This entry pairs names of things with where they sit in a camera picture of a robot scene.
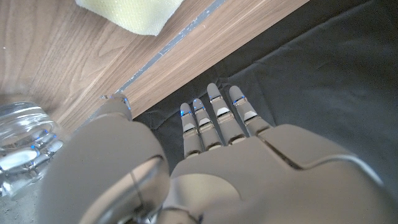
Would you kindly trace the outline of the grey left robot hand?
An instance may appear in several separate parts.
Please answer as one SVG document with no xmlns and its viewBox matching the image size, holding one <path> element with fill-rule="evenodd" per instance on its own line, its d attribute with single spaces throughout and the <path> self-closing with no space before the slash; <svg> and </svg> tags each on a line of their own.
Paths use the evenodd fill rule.
<svg viewBox="0 0 398 224">
<path fill-rule="evenodd" d="M 396 223 L 397 202 L 355 154 L 298 126 L 271 126 L 232 86 L 182 104 L 171 169 L 150 129 L 111 95 L 55 155 L 39 223 Z"/>
</svg>

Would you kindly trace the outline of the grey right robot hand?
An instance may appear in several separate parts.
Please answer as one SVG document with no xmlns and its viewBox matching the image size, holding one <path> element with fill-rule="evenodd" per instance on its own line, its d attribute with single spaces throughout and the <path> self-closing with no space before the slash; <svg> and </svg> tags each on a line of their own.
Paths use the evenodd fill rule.
<svg viewBox="0 0 398 224">
<path fill-rule="evenodd" d="M 63 145 L 64 135 L 50 128 L 2 129 L 1 190 L 31 183 Z"/>
</svg>

